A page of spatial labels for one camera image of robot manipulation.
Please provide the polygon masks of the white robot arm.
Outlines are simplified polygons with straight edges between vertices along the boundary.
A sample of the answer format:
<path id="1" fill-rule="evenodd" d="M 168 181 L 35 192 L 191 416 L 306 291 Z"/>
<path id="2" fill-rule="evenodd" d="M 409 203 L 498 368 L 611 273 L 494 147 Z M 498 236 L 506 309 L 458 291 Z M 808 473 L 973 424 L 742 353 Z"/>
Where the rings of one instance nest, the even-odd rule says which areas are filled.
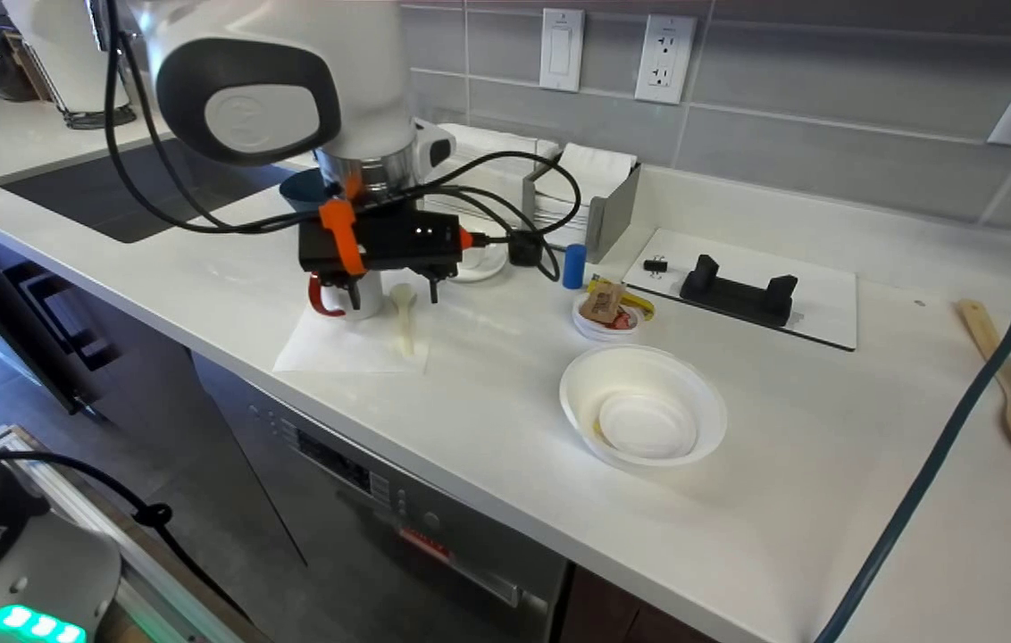
<path id="1" fill-rule="evenodd" d="M 323 162 L 318 192 L 263 229 L 298 224 L 300 267 L 362 309 L 356 281 L 458 275 L 473 236 L 419 207 L 419 125 L 398 0 L 82 0 L 107 67 L 131 54 L 191 149 L 225 163 Z"/>

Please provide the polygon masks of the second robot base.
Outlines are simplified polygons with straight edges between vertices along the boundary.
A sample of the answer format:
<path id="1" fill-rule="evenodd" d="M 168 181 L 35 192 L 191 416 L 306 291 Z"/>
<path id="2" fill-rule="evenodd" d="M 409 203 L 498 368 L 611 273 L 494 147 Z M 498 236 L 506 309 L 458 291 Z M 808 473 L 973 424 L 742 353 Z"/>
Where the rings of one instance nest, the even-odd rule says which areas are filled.
<path id="1" fill-rule="evenodd" d="M 91 643 L 117 581 L 117 548 L 0 466 L 0 643 Z"/>

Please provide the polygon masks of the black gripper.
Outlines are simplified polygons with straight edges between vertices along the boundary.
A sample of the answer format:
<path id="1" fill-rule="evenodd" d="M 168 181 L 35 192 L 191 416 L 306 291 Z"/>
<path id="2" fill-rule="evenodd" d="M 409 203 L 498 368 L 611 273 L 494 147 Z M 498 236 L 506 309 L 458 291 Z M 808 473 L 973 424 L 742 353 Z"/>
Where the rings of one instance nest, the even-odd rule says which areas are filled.
<path id="1" fill-rule="evenodd" d="M 368 192 L 356 174 L 327 181 L 318 207 L 298 207 L 298 262 L 327 281 L 347 281 L 350 312 L 362 312 L 368 273 L 411 267 L 428 278 L 428 304 L 441 304 L 441 278 L 458 273 L 463 229 L 454 213 L 433 213 L 413 196 Z"/>

